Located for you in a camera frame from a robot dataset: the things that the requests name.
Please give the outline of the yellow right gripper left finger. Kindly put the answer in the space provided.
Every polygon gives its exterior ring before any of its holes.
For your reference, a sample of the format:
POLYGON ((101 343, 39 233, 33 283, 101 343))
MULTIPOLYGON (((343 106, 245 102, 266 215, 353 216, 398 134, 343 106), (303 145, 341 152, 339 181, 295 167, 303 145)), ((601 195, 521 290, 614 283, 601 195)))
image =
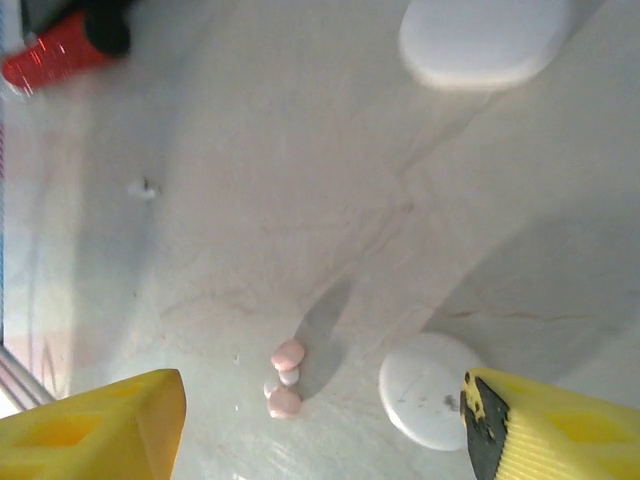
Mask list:
POLYGON ((186 411, 159 369, 0 419, 0 480, 171 480, 186 411))

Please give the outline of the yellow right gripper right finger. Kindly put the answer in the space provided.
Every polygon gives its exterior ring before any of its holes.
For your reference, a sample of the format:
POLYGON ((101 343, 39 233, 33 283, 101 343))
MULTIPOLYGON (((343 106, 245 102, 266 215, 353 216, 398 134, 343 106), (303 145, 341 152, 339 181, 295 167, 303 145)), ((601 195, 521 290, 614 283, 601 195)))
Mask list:
POLYGON ((474 368, 460 414, 476 480, 640 480, 640 409, 474 368))

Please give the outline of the white round earbud case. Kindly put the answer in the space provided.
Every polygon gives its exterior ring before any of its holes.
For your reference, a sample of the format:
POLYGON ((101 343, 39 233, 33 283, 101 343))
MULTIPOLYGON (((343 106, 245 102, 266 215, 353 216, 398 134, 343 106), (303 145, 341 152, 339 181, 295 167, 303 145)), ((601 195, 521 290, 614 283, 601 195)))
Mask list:
POLYGON ((440 333, 420 333, 394 348, 378 379, 391 423, 422 447, 444 452, 464 449, 460 390, 466 371, 483 364, 470 347, 440 333))

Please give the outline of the white wireless earbud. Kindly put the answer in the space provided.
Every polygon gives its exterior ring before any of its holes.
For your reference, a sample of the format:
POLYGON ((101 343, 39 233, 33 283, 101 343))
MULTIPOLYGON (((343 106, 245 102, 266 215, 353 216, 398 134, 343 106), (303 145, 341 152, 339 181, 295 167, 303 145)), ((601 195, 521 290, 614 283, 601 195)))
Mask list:
POLYGON ((157 197, 158 190, 146 178, 140 178, 127 186, 130 197, 140 201, 150 201, 157 197))

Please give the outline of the white oval earbud case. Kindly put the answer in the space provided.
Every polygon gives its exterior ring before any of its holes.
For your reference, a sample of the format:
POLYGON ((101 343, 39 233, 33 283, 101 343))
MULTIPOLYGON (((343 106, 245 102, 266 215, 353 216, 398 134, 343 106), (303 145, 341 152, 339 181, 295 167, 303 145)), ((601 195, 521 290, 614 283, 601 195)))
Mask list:
POLYGON ((571 0, 412 0, 398 48, 410 74, 439 90, 503 90, 543 71, 566 42, 571 0))

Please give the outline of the red glitter toy microphone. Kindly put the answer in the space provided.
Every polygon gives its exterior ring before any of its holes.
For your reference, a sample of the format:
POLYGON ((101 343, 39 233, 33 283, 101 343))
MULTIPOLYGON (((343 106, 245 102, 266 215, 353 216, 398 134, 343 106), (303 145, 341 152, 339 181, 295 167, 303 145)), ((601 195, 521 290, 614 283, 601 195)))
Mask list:
POLYGON ((73 15, 69 23, 37 36, 31 46, 6 56, 0 74, 12 88, 32 94, 120 57, 96 50, 80 32, 79 16, 73 15))

